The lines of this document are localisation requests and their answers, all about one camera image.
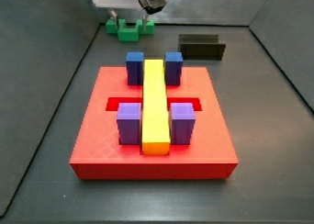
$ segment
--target green object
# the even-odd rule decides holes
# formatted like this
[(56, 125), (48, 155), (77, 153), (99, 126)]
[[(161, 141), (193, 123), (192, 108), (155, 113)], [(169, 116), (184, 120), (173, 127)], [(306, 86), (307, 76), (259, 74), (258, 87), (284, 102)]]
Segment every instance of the green object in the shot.
[(141, 29), (141, 20), (136, 21), (136, 26), (141, 35), (153, 35), (155, 34), (155, 21), (151, 20), (145, 23), (145, 29)]
[(117, 29), (115, 28), (115, 22), (111, 19), (105, 23), (105, 30), (107, 30), (108, 34), (116, 34), (117, 33)]
[(119, 29), (115, 27), (113, 20), (108, 20), (105, 23), (105, 29), (108, 34), (117, 34), (120, 41), (139, 41), (140, 35), (155, 34), (155, 21), (151, 20), (145, 23), (145, 29), (141, 29), (141, 20), (136, 21), (135, 27), (128, 28), (124, 19), (119, 19)]
[(139, 29), (137, 26), (135, 28), (127, 28), (125, 20), (119, 20), (119, 30), (117, 30), (117, 38), (120, 41), (139, 41)]

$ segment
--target toy block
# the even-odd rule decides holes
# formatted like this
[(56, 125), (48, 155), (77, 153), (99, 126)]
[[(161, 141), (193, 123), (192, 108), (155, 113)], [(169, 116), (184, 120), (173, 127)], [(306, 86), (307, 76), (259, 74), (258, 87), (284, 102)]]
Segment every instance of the toy block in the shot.
[(153, 35), (155, 34), (155, 21), (149, 20), (145, 23), (144, 30), (141, 29), (141, 20), (136, 21), (136, 26), (139, 29), (139, 33), (141, 35)]
[(112, 19), (108, 19), (107, 23), (105, 23), (105, 30), (108, 34), (116, 34), (117, 33), (117, 29), (115, 27), (115, 22)]
[(143, 85), (143, 52), (127, 53), (127, 84)]
[(127, 22), (124, 19), (119, 20), (119, 30), (117, 30), (117, 38), (120, 41), (139, 41), (139, 30), (137, 27), (127, 28)]
[(225, 44), (217, 43), (217, 35), (180, 34), (177, 43), (185, 60), (221, 60)]
[(171, 145), (188, 145), (195, 124), (192, 104), (171, 104)]
[(180, 52), (165, 52), (165, 85), (180, 85), (183, 57)]
[(167, 88), (171, 100), (200, 99), (201, 103), (201, 110), (195, 110), (189, 146), (172, 145), (169, 155), (141, 155), (140, 146), (119, 144), (116, 111), (104, 108), (111, 97), (116, 97), (113, 103), (141, 97), (141, 86), (128, 86), (125, 79), (125, 66), (100, 68), (69, 159), (77, 177), (86, 180), (228, 178), (237, 158), (205, 67), (184, 67), (180, 86)]
[(116, 125), (120, 145), (140, 145), (141, 134), (141, 104), (119, 104)]
[(145, 60), (143, 66), (141, 153), (169, 153), (167, 93), (163, 60)]

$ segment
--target yellow block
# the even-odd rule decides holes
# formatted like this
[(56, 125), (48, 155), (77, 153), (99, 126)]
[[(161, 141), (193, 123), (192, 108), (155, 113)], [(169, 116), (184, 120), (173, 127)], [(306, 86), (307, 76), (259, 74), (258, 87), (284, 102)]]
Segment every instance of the yellow block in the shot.
[(169, 153), (171, 135), (163, 60), (145, 60), (143, 66), (141, 153)]

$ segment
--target red base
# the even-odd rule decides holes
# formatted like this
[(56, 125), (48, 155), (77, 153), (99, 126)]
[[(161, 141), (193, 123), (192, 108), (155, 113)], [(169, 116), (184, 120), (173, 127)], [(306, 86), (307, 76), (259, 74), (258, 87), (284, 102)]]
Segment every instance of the red base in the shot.
[(119, 145), (116, 102), (141, 101), (141, 87), (127, 86), (127, 68), (100, 68), (69, 164), (81, 179), (221, 179), (237, 164), (205, 68), (183, 68), (181, 85), (167, 87), (168, 102), (195, 107), (188, 146), (169, 155), (141, 155), (140, 146)]

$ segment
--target purple block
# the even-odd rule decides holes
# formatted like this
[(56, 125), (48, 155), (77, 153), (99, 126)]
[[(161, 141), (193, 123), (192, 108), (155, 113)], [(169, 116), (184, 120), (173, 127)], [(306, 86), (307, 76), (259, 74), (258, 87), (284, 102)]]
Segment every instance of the purple block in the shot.
[(121, 145), (140, 145), (141, 135), (141, 104), (120, 103), (116, 124)]
[(143, 52), (127, 53), (127, 85), (143, 85)]
[(191, 103), (171, 104), (171, 145), (188, 145), (195, 124)]
[(165, 85), (180, 85), (183, 57), (180, 52), (165, 52), (164, 55)]

